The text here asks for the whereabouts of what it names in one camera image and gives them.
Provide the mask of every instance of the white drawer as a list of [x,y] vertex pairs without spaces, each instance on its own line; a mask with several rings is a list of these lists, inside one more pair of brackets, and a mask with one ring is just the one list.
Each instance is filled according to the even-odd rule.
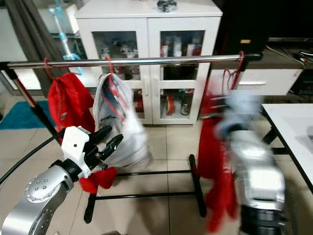
[[[238,90],[251,90],[259,95],[286,95],[297,80],[302,70],[246,70],[241,75]],[[212,70],[209,86],[214,94],[222,93],[223,70]],[[227,93],[227,79],[225,76],[224,93]]]

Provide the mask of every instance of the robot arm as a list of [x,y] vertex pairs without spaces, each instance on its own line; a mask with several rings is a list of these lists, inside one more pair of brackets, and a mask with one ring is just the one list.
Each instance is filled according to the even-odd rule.
[[281,234],[285,180],[271,149],[250,131],[261,100],[250,94],[226,98],[217,135],[227,142],[241,204],[241,234]]
[[47,171],[29,181],[24,197],[6,217],[2,235],[46,234],[54,212],[73,188],[73,183],[81,177],[87,178],[91,170],[122,141],[123,136],[118,135],[98,152],[94,143],[111,129],[107,126],[100,133],[88,134],[83,128],[68,127],[61,147],[65,161],[55,162]]

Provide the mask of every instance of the cabinet handle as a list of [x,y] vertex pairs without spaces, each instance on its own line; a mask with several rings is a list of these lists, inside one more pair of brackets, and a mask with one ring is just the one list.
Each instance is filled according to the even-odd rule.
[[266,85],[266,82],[239,82],[239,85]]
[[156,95],[156,97],[158,97],[158,79],[155,77],[154,80],[155,80],[155,87],[156,87],[155,95]]
[[146,77],[143,77],[142,82],[143,82],[143,88],[145,90],[145,95],[148,96],[149,95],[149,87],[148,84],[146,82]]

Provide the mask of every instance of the blue rug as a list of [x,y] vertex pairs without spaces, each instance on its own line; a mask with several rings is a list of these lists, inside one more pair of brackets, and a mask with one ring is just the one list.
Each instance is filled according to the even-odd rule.
[[[37,103],[41,106],[50,122],[54,125],[54,122],[49,113],[48,102],[38,101]],[[0,130],[31,128],[45,128],[45,126],[39,121],[36,115],[33,114],[29,105],[25,101],[16,103],[0,123]]]

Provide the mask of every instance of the clothes rack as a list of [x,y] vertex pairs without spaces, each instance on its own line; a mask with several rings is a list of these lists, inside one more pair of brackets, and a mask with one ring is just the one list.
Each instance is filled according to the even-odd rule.
[[[262,54],[246,54],[240,71],[245,71],[249,61],[257,61],[262,58]],[[112,59],[111,63],[114,66],[134,66],[134,65],[164,65],[164,64],[198,64],[198,63],[216,63],[220,61],[239,61],[241,55],[210,55],[210,56],[184,56],[184,57],[161,57],[161,58],[131,58],[131,59]],[[42,108],[36,103],[22,82],[19,80],[15,69],[41,69],[47,66],[48,68],[68,68],[68,67],[93,67],[93,66],[109,66],[108,60],[79,60],[79,61],[53,61],[45,64],[44,62],[0,62],[0,71],[5,71],[7,76],[13,80],[25,100],[29,104],[33,113],[46,126],[52,135],[57,132],[44,114]],[[88,205],[85,210],[84,220],[90,223],[92,220],[94,205],[97,200],[109,200],[120,198],[144,198],[144,197],[159,197],[159,196],[189,196],[195,195],[198,203],[200,216],[206,216],[206,206],[203,199],[203,194],[197,176],[197,167],[194,155],[189,156],[189,170],[174,170],[174,171],[154,171],[154,172],[136,172],[118,174],[118,177],[139,176],[139,175],[154,175],[154,174],[177,174],[191,173],[194,191],[190,192],[165,192],[165,193],[149,193],[149,194],[130,194],[130,195],[113,195],[113,196],[97,196],[90,194]]]

